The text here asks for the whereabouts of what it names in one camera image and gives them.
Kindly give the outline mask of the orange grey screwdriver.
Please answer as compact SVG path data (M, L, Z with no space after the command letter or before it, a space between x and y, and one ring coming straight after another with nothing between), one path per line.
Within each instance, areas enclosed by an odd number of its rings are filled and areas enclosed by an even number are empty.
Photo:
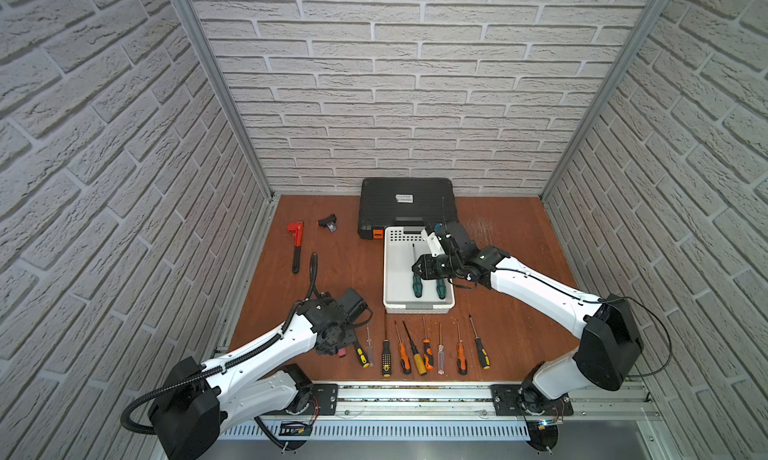
M405 375L410 375L412 373L412 369L411 369L411 363L408 357L408 353L406 350L406 346L402 340L398 325L395 325L395 329L396 329L396 334L398 338L399 361L400 361L401 370Z

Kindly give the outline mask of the clear thin tester screwdriver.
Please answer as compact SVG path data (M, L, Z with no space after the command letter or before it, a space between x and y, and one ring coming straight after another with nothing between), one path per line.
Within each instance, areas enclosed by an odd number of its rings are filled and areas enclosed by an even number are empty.
M368 363L372 367L374 365L374 349L370 325L366 325L366 354Z

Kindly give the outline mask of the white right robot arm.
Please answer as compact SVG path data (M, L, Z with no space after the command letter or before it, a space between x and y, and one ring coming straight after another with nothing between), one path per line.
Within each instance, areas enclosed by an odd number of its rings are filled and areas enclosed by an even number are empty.
M528 415L543 415L570 392L588 386L619 390L643 351L625 298L601 298L570 288L493 246L464 256L425 254L418 257L412 271L423 280L460 278L507 294L556 321L579 340L576 349L541 363L526 376L516 402Z

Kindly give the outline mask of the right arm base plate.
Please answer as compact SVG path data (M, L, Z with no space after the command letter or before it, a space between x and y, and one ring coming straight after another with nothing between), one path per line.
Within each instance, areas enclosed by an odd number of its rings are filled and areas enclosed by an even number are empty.
M491 400L497 416L552 416L566 417L574 414L567 394L551 400L533 387L520 384L492 384Z

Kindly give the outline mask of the green screwdriver end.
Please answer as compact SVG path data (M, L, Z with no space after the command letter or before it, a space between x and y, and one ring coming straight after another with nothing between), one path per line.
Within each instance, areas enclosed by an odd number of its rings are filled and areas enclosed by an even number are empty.
M419 256L417 254L416 246L414 243L411 244L411 248L412 248L412 254L413 254L413 261L417 263ZM423 295L422 279L419 277L419 275L415 271L412 271L412 290L416 298L422 297Z
M441 300L447 297L447 286L444 279L436 280L436 292L437 292L438 298Z

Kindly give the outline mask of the black yellow dotted screwdriver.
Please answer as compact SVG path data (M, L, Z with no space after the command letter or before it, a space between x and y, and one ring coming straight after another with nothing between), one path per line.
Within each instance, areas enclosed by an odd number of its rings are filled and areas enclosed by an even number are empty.
M382 342L381 371L384 378L389 378L392 374L391 349L388 336L387 316L384 316L384 337Z

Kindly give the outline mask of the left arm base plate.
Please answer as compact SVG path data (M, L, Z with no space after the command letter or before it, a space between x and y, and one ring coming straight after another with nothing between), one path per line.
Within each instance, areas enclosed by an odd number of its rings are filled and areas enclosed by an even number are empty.
M314 383L310 390L300 390L286 409L271 411L268 415L334 416L338 398L337 383Z

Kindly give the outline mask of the aluminium front rail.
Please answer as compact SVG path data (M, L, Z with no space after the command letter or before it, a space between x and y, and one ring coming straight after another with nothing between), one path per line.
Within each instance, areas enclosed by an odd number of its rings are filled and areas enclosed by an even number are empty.
M565 423L658 421L646 387L627 382L618 391L575 390L542 416L518 408L516 384L488 382L340 382L315 401L322 414L264 414L223 434L225 440L287 441L531 441L558 433Z

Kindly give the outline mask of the black plastic tool case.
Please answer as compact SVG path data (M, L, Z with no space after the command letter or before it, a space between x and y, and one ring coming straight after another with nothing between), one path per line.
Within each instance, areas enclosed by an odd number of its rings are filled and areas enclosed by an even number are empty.
M458 222L453 184L441 177L368 177L362 181L358 234L383 239L391 226Z

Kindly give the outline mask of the red pipe wrench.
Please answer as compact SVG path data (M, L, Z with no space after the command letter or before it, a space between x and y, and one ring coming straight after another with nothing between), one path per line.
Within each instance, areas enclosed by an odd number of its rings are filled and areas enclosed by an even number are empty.
M290 222L290 224L286 226L286 231L291 235L294 244L291 265L291 271L293 274L298 274L300 271L303 230L303 221Z

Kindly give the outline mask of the black yellow small screwdriver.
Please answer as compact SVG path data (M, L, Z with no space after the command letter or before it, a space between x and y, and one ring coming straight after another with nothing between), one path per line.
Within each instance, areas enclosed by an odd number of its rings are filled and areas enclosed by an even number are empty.
M370 366L370 361L369 361L368 356L367 356L366 352L364 351L362 345L360 344L360 342L358 340L355 340L353 342L353 346L354 346L354 350L355 350L355 355L356 355L360 365L363 368L368 368Z

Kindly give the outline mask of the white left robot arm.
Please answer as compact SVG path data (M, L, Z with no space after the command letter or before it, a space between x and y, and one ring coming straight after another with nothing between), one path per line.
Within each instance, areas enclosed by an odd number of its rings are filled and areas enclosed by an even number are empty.
M121 426L155 435L170 459L197 459L221 433L262 414L300 413L311 405L312 381L293 358L309 351L335 355L356 339L372 311L348 289L296 302L287 319L255 340L203 363L187 357L162 387L133 400Z

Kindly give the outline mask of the small black clamp tool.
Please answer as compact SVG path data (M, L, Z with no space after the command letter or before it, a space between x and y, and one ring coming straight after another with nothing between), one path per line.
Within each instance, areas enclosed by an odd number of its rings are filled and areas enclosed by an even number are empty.
M330 214L330 216L327 216L326 218L320 219L318 221L318 225L327 228L330 232L336 232L337 230L337 216L335 214Z

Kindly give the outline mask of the yellow black handled screwdriver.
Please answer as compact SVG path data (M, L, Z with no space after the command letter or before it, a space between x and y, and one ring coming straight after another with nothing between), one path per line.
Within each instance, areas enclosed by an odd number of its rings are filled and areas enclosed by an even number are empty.
M427 368L426 368L424 359L423 359L421 353L419 352L415 342L413 341L413 339L412 339L412 337L410 335L410 331L409 331L409 329L408 329L408 327L407 327L405 322L403 322L403 327L404 327L404 329L406 331L406 335L408 337L409 345L410 345L410 348L411 348L411 351L412 351L412 354L413 354L413 360L414 360L414 364L416 366L417 372L418 372L418 374L420 376L424 376L424 375L427 374Z

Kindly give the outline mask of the clear handled screwdriver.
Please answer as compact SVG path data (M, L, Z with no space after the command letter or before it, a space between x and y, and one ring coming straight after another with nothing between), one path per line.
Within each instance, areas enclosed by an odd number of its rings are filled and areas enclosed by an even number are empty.
M438 374L445 374L445 346L443 342L442 322L438 321L438 357L437 357Z

